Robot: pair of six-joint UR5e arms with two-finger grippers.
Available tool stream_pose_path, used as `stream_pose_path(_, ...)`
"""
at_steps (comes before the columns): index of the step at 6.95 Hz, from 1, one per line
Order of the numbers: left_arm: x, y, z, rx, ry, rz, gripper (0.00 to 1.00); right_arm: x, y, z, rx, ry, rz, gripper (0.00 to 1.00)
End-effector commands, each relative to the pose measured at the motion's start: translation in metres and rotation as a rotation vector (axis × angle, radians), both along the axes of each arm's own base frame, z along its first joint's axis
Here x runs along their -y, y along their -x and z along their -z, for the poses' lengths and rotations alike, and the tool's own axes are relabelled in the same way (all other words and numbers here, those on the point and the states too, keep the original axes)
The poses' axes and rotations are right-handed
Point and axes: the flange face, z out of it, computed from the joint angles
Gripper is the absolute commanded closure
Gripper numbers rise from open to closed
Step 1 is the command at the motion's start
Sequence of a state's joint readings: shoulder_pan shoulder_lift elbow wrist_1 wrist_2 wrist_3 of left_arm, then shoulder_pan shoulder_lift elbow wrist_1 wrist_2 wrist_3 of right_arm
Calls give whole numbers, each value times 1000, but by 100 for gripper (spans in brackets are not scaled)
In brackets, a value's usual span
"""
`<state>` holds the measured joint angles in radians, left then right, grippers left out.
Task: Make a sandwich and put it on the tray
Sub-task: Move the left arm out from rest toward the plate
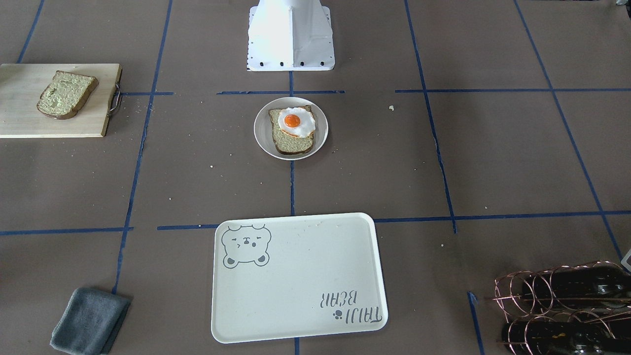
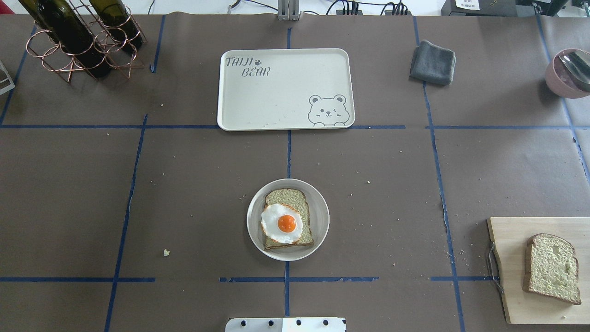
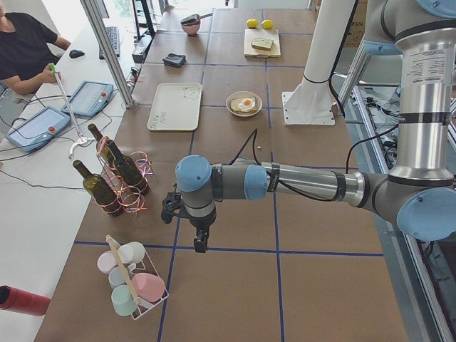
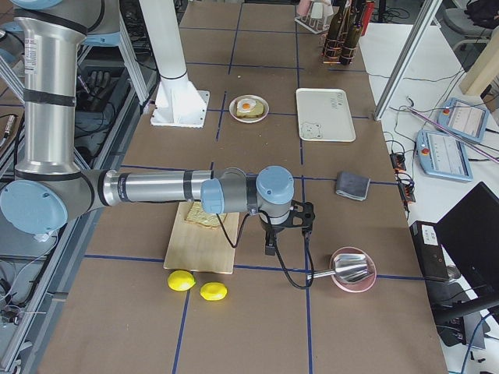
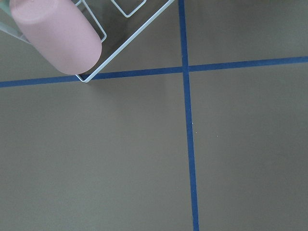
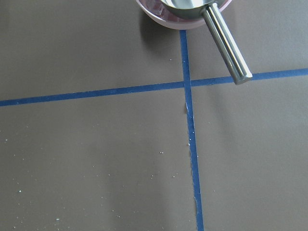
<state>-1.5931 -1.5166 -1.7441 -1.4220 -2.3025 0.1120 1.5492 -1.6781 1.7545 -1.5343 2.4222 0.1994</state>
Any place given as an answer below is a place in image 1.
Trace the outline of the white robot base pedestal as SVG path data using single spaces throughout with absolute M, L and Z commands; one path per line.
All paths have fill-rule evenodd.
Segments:
M 329 7 L 319 0 L 260 0 L 249 10 L 246 69 L 331 71 L 336 65 Z

